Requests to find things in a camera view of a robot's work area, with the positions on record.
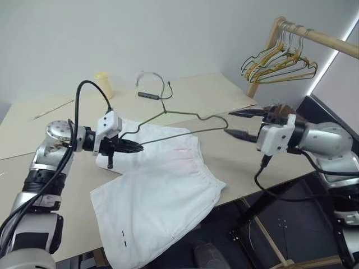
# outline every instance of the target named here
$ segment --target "power cord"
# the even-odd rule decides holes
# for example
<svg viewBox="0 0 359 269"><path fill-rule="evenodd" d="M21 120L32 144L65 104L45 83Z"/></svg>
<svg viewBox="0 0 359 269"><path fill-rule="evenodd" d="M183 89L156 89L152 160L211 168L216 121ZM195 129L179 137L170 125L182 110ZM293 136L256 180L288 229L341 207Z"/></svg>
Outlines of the power cord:
<svg viewBox="0 0 359 269"><path fill-rule="evenodd" d="M98 91L102 94L102 96L104 97L108 109L107 112L111 111L111 105L105 95L105 93L100 89L99 86L97 86L95 83L93 83L92 81L89 80L84 80L82 81L79 86L77 87L77 91L76 91L76 99L75 99L75 123L74 125L74 129L72 128L72 122L70 119L67 120L68 125L70 127L70 144L68 145L65 154L62 156L56 171L54 173L54 175L50 178L50 180L44 185L44 187L39 191L39 193L34 196L32 199L28 200L27 202L23 203L21 206L19 206L17 209L15 209L13 212L10 213L10 215L5 219L5 221L3 222L3 224L0 226L0 235L3 234L3 231L6 227L6 225L12 220L12 218L18 214L17 218L14 219L12 226L10 227L10 229L8 230L7 236L5 237L4 241L3 241L3 247L0 249L0 258L3 257L6 254L6 250L8 245L10 244L10 241L13 237L13 234L16 230L16 227L18 226L18 224L20 223L21 219L23 218L23 216L25 216L25 214L27 213L28 209L35 203L35 201L44 194L44 192L47 190L47 188L53 183L53 181L60 175L60 173L62 172L62 170L65 168L65 166L67 165L69 159L72 156L73 151L76 148L76 144L77 144L77 131L79 129L79 102L80 102L80 92L81 89L83 87L84 84L92 84L93 86L95 86Z"/></svg>
<svg viewBox="0 0 359 269"><path fill-rule="evenodd" d="M260 165L260 169L257 171L257 173L254 176L254 182L256 183L256 185L266 194L273 196L275 199L277 200L281 200L281 201L286 201L286 202L305 202L305 201L309 201L309 200L314 200L314 199L318 199L318 198L340 198L343 200L350 200L353 202L359 202L356 199L350 199L346 196L330 196L328 194L316 194L310 197L304 197L304 198L300 198L300 199L289 199L289 198L282 198L280 195L277 195L271 191L269 191L268 189L264 188L258 181L258 176L263 172L263 170L267 167L267 165L269 164L270 159L272 158L272 156L268 156L268 155L264 155L262 158L262 162ZM328 173L334 173L334 172L330 172L330 171L324 171L321 169L318 169L316 171L323 171L323 174L327 174Z"/></svg>
<svg viewBox="0 0 359 269"><path fill-rule="evenodd" d="M173 96L173 89L172 89L172 87L171 87L171 83L168 81L168 87L169 87L169 89L171 90L171 94L168 96L168 97L162 97L163 96L163 91L162 91L162 93L161 93L161 96L160 96L160 99L161 100L166 100L166 99L170 99L172 96Z"/></svg>

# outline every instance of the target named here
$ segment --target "yellow hanger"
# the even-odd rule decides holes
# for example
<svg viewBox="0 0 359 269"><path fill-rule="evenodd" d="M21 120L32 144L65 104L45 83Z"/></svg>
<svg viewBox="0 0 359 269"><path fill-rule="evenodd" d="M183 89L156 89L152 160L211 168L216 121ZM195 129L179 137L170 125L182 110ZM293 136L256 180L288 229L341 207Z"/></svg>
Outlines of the yellow hanger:
<svg viewBox="0 0 359 269"><path fill-rule="evenodd" d="M264 55L264 57L260 60L260 62L255 62L252 64L252 66L247 70L246 74L245 74L245 78L248 80L251 72L253 71L254 68L256 68L257 66L261 65L265 65L266 62L274 55L276 55L278 52L283 50L284 47L284 42L285 42L285 37L286 37L286 32L282 30L281 34L280 34L280 42L278 43L277 47L275 47L273 50L269 51L268 54Z"/></svg>
<svg viewBox="0 0 359 269"><path fill-rule="evenodd" d="M250 82L251 82L251 83L253 83L253 82L257 83L258 81L260 81L259 78L260 78L261 76L263 76L263 75L268 75L268 74L270 74L270 73L277 72L277 71L279 71L279 70L288 68L288 67L290 67L290 66L294 66L294 65L297 64L297 62L298 62L299 59L305 61L306 64L305 64L302 68L300 68L300 69L297 69L297 70L294 70L294 71L291 70L291 71L289 71L289 72L287 72L287 73L296 72L296 71L298 71L298 70L304 69L306 66L309 68L309 67L311 66L309 60L308 60L307 58L305 58L305 57L300 58L300 55L301 55L302 50L303 50L303 39L304 39L304 37L307 35L307 33L309 33L310 31L311 31L311 29L307 29L307 31L304 33L304 35L300 37L300 39L299 39L299 46L298 46L298 49L296 50L295 54L292 54L292 55L291 55L290 53L288 53L287 55L291 55L291 56L288 57L287 59L285 59L285 60L283 60L283 61L277 63L274 67L272 67L272 68L270 68L270 69L266 69L266 70L264 70L264 71L262 71L262 72L258 72L258 71L257 71L255 74L253 74L253 75L251 76Z"/></svg>
<svg viewBox="0 0 359 269"><path fill-rule="evenodd" d="M313 78L316 75L316 71L318 69L318 64L316 62L311 62L309 65L307 65L307 68L308 69L313 69L314 68L314 71L309 72L309 73L300 74L300 75L291 76L291 77L284 77L284 78L279 78L279 79L276 79L276 80L265 81L265 82L262 82L260 78L257 78L255 83L257 83L257 84L269 84L269 83L275 83L275 82L283 82L283 81L290 81L290 80L305 80L305 79L308 79L308 78Z"/></svg>

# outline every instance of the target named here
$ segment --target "black table leg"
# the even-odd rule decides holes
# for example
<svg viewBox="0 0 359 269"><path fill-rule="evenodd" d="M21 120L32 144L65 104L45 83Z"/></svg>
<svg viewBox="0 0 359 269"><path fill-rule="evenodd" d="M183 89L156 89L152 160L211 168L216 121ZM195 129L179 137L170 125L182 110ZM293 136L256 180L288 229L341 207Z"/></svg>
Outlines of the black table leg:
<svg viewBox="0 0 359 269"><path fill-rule="evenodd" d="M306 178L312 178L313 174L308 173L301 177L294 178L292 180L286 181L279 185L269 188L268 190L275 194L282 194L285 191L289 190L293 185L297 184L300 180L304 180ZM263 193L254 204L249 207L238 219L238 223L243 225L247 223L249 220L253 219L254 216L258 215L261 211L263 211L266 207L270 206L275 201L275 198L267 193Z"/></svg>
<svg viewBox="0 0 359 269"><path fill-rule="evenodd" d="M294 178L292 180L286 181L282 184L276 185L274 187L269 188L271 192L275 194L282 194L285 191L289 190L300 180L313 178L313 173L305 174L301 177ZM271 205L275 201L275 198L269 194L263 193L252 206L250 206L247 210L245 210L241 216L237 219L239 225L234 227L229 233L233 239L233 241L237 242L239 246L242 248L243 253L245 254L250 266L253 269L262 269L264 266L262 265L260 258L256 254L256 252L251 248L250 243L247 239L247 236L242 231L242 227L247 224L254 216L258 215L261 211L266 209L269 205Z"/></svg>

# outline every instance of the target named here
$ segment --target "white fabric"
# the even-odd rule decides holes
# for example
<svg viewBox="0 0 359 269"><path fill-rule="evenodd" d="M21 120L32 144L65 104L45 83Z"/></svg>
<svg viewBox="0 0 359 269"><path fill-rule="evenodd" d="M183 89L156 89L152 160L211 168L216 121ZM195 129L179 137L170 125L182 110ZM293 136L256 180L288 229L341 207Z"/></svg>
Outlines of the white fabric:
<svg viewBox="0 0 359 269"><path fill-rule="evenodd" d="M131 132L135 131L137 130L137 126L138 123L124 119L122 121L123 130L119 135L127 131L131 131ZM162 127L162 126L156 126L151 124L145 124L141 126L141 129L138 133L127 134L124 136L124 139L136 141L137 143L143 143L146 141L156 140L159 138L165 138L168 136L174 136L187 132L189 132L189 130L184 128ZM146 144L144 145L145 150L141 152L132 153L132 154L115 152L113 156L113 169L111 169L111 171L115 171L120 174L123 174L126 171L131 171L139 168L143 163L149 160L153 160L158 157L161 157L158 156L159 153L163 153L171 149L191 148L191 147L198 147L197 137L179 136L164 141ZM98 157L96 158L96 163L99 167L107 169L107 163L108 163L107 156L98 155Z"/></svg>
<svg viewBox="0 0 359 269"><path fill-rule="evenodd" d="M187 130L148 126L138 135L148 141L178 132ZM140 268L159 256L204 219L225 186L204 164L197 137L159 143L145 147L142 157L116 155L116 171L124 175L91 192L101 240L114 269Z"/></svg>

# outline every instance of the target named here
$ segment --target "light strip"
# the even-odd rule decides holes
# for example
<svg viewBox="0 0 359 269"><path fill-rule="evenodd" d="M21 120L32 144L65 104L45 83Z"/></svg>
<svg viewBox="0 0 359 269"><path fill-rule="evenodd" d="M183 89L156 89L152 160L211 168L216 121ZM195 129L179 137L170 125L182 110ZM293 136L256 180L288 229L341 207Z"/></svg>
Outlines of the light strip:
<svg viewBox="0 0 359 269"><path fill-rule="evenodd" d="M348 28L348 30L346 31L346 33L343 35L343 37L341 38L341 40L343 41L347 41L348 37L350 36L351 32L353 31L354 27L356 26L356 24L359 21L359 11L357 16L355 17L354 21L352 22L352 24L350 25L350 27ZM326 70L328 70L329 66L332 64L334 58L337 56L338 51L335 50L331 56L329 57L328 61L326 62L326 64L324 65L324 68L319 72L319 74L316 76L316 79L314 80L313 84L309 87L309 90L307 92L306 95L311 95L311 93L313 92L314 88L316 87L316 85L318 84L318 82L320 81L321 77L324 76L324 74L326 73Z"/></svg>

